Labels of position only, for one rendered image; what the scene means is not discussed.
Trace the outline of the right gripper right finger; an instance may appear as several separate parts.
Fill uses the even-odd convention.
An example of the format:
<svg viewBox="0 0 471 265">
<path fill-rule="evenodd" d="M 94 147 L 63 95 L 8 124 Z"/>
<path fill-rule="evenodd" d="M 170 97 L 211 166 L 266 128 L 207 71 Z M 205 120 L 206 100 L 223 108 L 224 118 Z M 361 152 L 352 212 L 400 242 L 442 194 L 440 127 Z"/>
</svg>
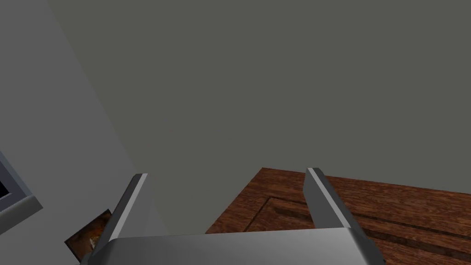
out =
<svg viewBox="0 0 471 265">
<path fill-rule="evenodd" d="M 361 229 L 355 217 L 319 168 L 306 169 L 303 194 L 317 229 Z"/>
</svg>

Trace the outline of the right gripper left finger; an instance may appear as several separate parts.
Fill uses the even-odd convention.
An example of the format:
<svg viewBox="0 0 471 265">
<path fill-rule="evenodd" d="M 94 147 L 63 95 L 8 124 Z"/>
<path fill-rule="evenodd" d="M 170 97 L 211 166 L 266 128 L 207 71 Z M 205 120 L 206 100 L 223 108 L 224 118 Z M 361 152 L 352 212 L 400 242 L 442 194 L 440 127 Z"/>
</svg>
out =
<svg viewBox="0 0 471 265">
<path fill-rule="evenodd" d="M 117 238 L 154 235 L 155 196 L 152 178 L 147 173 L 136 174 L 112 213 L 97 246 L 105 246 Z"/>
</svg>

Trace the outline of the grey framed window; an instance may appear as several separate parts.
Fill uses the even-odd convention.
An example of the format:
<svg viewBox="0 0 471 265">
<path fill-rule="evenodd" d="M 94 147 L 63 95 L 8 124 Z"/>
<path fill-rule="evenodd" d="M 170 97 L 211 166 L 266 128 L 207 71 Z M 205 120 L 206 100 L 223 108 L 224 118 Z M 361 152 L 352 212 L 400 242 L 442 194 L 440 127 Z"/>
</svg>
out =
<svg viewBox="0 0 471 265">
<path fill-rule="evenodd" d="M 37 197 L 0 152 L 0 235 L 42 209 Z"/>
</svg>

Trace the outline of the brown orange wall picture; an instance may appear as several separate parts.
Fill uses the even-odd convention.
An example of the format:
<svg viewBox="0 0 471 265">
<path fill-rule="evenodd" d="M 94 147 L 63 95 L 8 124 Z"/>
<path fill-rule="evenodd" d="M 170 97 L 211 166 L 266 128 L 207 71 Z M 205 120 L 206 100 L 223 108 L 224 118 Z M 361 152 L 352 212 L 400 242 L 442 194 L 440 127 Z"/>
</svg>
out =
<svg viewBox="0 0 471 265">
<path fill-rule="evenodd" d="M 111 216 L 111 211 L 105 210 L 64 242 L 79 262 L 93 251 Z"/>
</svg>

